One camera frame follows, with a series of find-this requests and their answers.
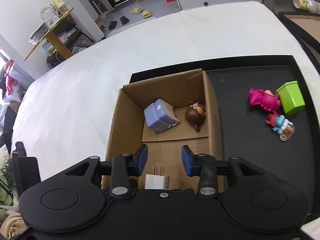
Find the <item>purple cube figurine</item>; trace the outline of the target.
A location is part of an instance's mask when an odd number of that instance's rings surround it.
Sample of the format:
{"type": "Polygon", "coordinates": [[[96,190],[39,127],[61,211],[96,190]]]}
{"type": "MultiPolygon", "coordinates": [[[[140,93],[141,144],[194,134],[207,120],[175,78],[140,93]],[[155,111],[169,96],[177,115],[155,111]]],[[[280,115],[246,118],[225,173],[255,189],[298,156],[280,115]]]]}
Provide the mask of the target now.
{"type": "Polygon", "coordinates": [[[162,133],[179,123],[174,108],[163,99],[158,99],[148,105],[144,109],[144,117],[147,127],[158,133],[162,133]]]}

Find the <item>green hexagonal container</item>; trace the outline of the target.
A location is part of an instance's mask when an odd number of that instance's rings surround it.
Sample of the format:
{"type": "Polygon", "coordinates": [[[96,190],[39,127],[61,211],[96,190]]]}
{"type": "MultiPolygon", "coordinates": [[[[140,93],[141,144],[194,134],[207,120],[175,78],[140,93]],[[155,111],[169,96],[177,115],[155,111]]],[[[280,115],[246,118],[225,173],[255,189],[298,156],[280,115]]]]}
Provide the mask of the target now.
{"type": "Polygon", "coordinates": [[[276,93],[279,95],[285,115],[296,114],[305,108],[305,101],[298,81],[284,83],[276,90],[276,93]]]}

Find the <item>magenta dinosaur toy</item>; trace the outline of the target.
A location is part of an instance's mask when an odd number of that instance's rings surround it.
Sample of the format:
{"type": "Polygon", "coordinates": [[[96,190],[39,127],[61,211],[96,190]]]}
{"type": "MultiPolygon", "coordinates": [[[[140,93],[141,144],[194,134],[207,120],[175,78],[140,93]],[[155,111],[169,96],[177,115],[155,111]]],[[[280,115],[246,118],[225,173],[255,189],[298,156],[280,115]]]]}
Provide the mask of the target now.
{"type": "Polygon", "coordinates": [[[248,93],[248,103],[250,106],[259,105],[263,110],[272,112],[279,109],[281,101],[279,95],[273,94],[270,90],[250,88],[248,93]]]}

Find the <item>beige slipper pair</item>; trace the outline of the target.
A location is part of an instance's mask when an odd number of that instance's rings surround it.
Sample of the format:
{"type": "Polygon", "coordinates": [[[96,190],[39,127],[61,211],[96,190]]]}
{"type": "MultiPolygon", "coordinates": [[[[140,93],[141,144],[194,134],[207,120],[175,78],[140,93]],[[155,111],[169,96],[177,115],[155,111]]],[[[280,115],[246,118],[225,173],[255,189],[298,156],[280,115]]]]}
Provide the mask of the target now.
{"type": "Polygon", "coordinates": [[[150,18],[152,16],[151,11],[144,10],[143,8],[135,7],[130,11],[131,15],[141,14],[144,19],[150,18]]]}

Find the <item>yellow lidded bottle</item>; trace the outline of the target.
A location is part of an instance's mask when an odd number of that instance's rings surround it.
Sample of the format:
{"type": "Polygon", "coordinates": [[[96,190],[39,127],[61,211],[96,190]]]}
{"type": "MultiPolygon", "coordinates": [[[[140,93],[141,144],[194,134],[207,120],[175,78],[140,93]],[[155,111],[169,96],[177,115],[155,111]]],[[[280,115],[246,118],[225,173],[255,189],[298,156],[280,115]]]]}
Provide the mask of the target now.
{"type": "Polygon", "coordinates": [[[53,0],[53,4],[57,9],[60,9],[65,6],[64,0],[53,0]]]}

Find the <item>brown bear figurine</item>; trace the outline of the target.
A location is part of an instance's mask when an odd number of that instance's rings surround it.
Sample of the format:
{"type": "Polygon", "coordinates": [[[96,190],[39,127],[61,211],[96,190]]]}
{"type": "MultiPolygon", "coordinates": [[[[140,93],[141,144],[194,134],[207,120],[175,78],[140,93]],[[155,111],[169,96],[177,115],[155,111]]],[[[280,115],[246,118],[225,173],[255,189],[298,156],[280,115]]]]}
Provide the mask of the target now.
{"type": "Polygon", "coordinates": [[[191,101],[190,106],[185,110],[184,118],[196,132],[200,132],[201,126],[204,124],[205,120],[204,113],[205,109],[203,104],[191,101]]]}

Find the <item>stacked paper cups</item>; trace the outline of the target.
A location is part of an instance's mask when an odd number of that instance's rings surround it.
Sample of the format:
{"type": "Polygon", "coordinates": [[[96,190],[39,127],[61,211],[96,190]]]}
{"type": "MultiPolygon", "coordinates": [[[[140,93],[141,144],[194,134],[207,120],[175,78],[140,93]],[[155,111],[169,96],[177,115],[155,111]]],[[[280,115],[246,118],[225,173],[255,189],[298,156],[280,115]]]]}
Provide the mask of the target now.
{"type": "Polygon", "coordinates": [[[320,14],[320,3],[316,0],[293,0],[295,8],[306,10],[312,14],[320,14]]]}

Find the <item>red blue figurine with mug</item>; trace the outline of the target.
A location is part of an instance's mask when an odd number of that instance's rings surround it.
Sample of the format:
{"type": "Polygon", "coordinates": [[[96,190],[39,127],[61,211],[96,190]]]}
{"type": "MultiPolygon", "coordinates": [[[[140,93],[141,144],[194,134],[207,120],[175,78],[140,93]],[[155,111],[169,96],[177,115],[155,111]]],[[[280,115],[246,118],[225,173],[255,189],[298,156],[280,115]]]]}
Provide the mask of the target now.
{"type": "Polygon", "coordinates": [[[272,131],[279,135],[281,141],[289,140],[296,129],[289,119],[284,115],[279,115],[276,111],[269,114],[265,122],[272,127],[272,131]]]}

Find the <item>wooden yellow table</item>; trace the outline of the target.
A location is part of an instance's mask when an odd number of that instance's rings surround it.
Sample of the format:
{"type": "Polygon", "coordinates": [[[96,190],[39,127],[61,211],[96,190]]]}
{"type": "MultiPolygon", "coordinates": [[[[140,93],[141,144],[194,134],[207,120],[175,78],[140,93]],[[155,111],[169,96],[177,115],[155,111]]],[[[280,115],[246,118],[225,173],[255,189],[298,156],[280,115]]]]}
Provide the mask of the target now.
{"type": "Polygon", "coordinates": [[[33,48],[27,56],[24,58],[24,61],[27,61],[34,50],[40,45],[43,40],[47,40],[65,59],[70,58],[73,54],[72,52],[60,41],[60,39],[53,33],[53,30],[65,19],[67,18],[74,8],[69,9],[65,14],[63,14],[59,20],[54,23],[48,31],[40,38],[40,40],[33,45],[33,48]]]}

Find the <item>brown cardboard box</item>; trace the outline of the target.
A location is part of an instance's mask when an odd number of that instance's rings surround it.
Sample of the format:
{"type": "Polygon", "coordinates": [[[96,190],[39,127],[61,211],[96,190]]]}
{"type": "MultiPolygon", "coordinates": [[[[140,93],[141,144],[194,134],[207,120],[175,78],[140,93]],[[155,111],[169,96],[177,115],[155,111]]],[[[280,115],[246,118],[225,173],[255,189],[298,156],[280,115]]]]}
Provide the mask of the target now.
{"type": "Polygon", "coordinates": [[[181,150],[222,159],[220,114],[208,74],[191,70],[123,86],[118,93],[106,159],[148,147],[148,159],[137,179],[148,189],[164,177],[169,189],[196,189],[198,177],[187,176],[181,150]]]}

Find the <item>black side table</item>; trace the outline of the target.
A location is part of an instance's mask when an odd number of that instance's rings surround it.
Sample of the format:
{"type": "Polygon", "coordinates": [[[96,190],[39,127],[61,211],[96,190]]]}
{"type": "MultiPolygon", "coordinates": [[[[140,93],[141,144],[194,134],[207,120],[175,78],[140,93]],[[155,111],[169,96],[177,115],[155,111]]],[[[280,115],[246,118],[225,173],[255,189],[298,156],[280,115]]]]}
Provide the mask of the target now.
{"type": "Polygon", "coordinates": [[[279,12],[277,18],[300,43],[319,73],[319,15],[279,12]]]}

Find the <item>black rectangular tray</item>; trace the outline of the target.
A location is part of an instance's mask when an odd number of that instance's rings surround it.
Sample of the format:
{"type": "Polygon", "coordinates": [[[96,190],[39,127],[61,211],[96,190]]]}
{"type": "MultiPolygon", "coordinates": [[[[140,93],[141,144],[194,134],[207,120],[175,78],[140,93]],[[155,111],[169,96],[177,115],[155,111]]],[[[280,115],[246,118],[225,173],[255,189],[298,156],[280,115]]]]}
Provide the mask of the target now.
{"type": "Polygon", "coordinates": [[[319,119],[315,101],[291,55],[227,57],[187,62],[152,70],[135,70],[131,82],[193,69],[206,71],[220,111],[223,156],[237,155],[303,190],[310,212],[319,215],[319,119]],[[281,141],[266,123],[267,112],[250,106],[251,88],[276,90],[297,81],[305,108],[289,116],[296,127],[292,137],[281,141]]]}

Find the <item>white wall charger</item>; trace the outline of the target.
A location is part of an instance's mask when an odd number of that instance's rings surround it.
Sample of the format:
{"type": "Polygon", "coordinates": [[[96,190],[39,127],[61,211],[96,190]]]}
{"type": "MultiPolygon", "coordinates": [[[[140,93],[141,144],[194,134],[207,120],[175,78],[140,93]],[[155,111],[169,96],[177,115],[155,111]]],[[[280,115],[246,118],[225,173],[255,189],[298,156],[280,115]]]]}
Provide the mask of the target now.
{"type": "Polygon", "coordinates": [[[169,186],[169,177],[164,175],[164,169],[161,166],[153,166],[152,174],[145,176],[144,185],[148,190],[165,190],[169,186]]]}

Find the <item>glass jar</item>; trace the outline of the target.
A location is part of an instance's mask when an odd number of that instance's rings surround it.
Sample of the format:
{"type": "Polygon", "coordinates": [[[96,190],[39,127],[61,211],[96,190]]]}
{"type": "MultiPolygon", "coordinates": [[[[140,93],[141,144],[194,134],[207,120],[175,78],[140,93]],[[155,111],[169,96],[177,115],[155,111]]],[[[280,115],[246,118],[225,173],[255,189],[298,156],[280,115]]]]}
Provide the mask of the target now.
{"type": "Polygon", "coordinates": [[[43,6],[40,9],[40,17],[49,28],[59,20],[58,14],[51,6],[43,6]]]}

